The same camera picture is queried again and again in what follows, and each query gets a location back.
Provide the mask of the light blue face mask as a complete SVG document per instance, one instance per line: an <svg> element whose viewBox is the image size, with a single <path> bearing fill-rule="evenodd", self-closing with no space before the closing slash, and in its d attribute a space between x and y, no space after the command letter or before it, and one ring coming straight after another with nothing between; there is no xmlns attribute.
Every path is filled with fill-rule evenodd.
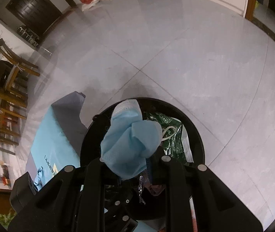
<svg viewBox="0 0 275 232"><path fill-rule="evenodd" d="M146 169L146 158L154 154L162 138L161 125L143 119L138 101L124 100L112 113L100 160L122 180L129 180Z"/></svg>

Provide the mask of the black round trash bin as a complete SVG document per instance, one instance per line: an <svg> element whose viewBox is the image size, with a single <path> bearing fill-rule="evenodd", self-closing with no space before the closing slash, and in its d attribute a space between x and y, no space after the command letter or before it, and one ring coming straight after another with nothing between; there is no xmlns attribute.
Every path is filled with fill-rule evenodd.
<svg viewBox="0 0 275 232"><path fill-rule="evenodd" d="M191 228L191 174L200 163L201 137L177 107L154 98L108 107L82 143L79 224L105 231L162 218L168 231Z"/></svg>

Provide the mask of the dark green foil packet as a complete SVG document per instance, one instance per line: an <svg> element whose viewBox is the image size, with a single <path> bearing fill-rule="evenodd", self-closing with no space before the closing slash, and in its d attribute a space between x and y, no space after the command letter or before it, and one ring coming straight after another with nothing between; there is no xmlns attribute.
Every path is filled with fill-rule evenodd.
<svg viewBox="0 0 275 232"><path fill-rule="evenodd" d="M147 120L158 122L162 127L162 147L166 155L177 159L183 165L193 163L189 137L182 122L162 113L145 113Z"/></svg>

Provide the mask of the green potted plant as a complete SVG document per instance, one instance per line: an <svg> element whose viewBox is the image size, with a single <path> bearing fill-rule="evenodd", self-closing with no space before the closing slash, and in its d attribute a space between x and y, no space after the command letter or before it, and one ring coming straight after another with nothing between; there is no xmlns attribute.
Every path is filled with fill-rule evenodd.
<svg viewBox="0 0 275 232"><path fill-rule="evenodd" d="M0 224L3 226L4 229L8 229L10 222L16 215L17 212L13 209L10 209L8 214L0 214Z"/></svg>

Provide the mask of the light blue patterned rug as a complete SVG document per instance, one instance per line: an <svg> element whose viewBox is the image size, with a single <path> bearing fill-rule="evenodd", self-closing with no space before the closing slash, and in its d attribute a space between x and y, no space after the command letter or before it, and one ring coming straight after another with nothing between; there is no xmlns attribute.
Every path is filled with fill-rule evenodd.
<svg viewBox="0 0 275 232"><path fill-rule="evenodd" d="M80 120L85 95L72 92L49 106L34 137L26 170L37 190L64 167L80 167L87 127Z"/></svg>

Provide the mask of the wooden dining chair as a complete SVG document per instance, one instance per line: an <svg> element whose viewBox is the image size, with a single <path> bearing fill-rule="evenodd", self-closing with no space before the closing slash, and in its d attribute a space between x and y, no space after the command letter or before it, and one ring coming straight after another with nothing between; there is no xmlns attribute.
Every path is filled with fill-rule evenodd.
<svg viewBox="0 0 275 232"><path fill-rule="evenodd" d="M20 98L27 98L25 93L14 87L14 85L17 85L17 76L19 74L22 75L23 72L26 72L30 75L39 77L40 73L38 66L17 55L7 46L2 38L0 39L0 53L13 65L13 68L11 69L7 82L4 86L4 90L15 94Z"/></svg>

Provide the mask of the dark wooden door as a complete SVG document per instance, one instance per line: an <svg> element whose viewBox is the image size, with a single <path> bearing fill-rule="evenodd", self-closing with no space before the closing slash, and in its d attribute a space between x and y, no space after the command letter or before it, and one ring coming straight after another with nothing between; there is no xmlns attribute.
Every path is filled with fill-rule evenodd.
<svg viewBox="0 0 275 232"><path fill-rule="evenodd" d="M62 15L50 0L10 0L6 8L40 37Z"/></svg>

